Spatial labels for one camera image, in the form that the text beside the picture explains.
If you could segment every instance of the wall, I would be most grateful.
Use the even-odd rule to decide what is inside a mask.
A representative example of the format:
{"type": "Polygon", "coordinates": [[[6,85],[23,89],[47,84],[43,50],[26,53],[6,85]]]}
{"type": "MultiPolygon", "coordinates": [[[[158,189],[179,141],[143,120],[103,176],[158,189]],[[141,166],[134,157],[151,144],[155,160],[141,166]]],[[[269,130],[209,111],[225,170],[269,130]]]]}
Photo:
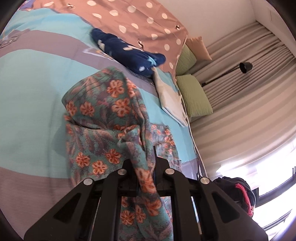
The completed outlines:
{"type": "Polygon", "coordinates": [[[158,0],[206,46],[255,21],[250,0],[158,0]]]}
{"type": "Polygon", "coordinates": [[[296,41],[277,11],[266,0],[251,0],[256,20],[277,36],[296,57],[296,41]]]}

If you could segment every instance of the curtain fold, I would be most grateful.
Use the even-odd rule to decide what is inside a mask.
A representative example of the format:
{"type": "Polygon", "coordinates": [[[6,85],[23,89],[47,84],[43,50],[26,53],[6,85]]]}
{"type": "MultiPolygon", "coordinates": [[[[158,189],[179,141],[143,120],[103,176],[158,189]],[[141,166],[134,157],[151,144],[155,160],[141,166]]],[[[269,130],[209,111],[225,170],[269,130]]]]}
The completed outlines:
{"type": "Polygon", "coordinates": [[[191,122],[194,140],[209,177],[215,177],[217,170],[240,168],[241,176],[257,187],[256,166],[296,137],[296,59],[259,23],[209,50],[216,58],[194,74],[200,82],[239,62],[254,67],[247,74],[234,70],[204,86],[214,113],[191,122]]]}

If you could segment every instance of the green pillow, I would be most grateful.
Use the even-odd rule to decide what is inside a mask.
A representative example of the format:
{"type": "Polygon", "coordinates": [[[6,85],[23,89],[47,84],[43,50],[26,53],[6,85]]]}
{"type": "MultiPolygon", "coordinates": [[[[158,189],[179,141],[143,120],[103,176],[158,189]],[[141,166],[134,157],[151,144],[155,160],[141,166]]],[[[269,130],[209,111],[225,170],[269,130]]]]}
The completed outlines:
{"type": "Polygon", "coordinates": [[[176,75],[178,76],[185,74],[195,63],[196,57],[188,48],[188,46],[184,45],[181,55],[177,62],[176,75]]]}
{"type": "Polygon", "coordinates": [[[188,117],[213,113],[213,109],[198,80],[190,75],[176,76],[177,85],[183,96],[188,117]]]}

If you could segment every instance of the orange pillow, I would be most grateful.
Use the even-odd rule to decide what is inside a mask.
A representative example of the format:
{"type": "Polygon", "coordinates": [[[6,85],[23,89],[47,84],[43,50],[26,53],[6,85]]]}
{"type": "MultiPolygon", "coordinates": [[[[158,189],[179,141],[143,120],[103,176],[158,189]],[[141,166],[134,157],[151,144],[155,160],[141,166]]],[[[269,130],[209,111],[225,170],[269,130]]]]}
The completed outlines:
{"type": "Polygon", "coordinates": [[[212,60],[201,36],[197,38],[188,38],[186,45],[191,52],[193,52],[197,60],[212,60]]]}

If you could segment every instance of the floral garment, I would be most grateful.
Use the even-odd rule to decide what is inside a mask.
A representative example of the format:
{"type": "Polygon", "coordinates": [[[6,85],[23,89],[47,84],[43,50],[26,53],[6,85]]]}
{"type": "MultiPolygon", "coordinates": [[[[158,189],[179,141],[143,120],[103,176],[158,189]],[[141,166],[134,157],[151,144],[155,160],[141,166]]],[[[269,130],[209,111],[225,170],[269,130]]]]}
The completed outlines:
{"type": "Polygon", "coordinates": [[[73,185],[106,178],[130,158],[141,194],[122,198],[119,240],[173,240],[170,198],[159,197],[153,182],[153,146],[170,167],[180,170],[180,161],[169,128],[149,122],[137,87],[107,68],[74,85],[62,102],[73,185]]]}

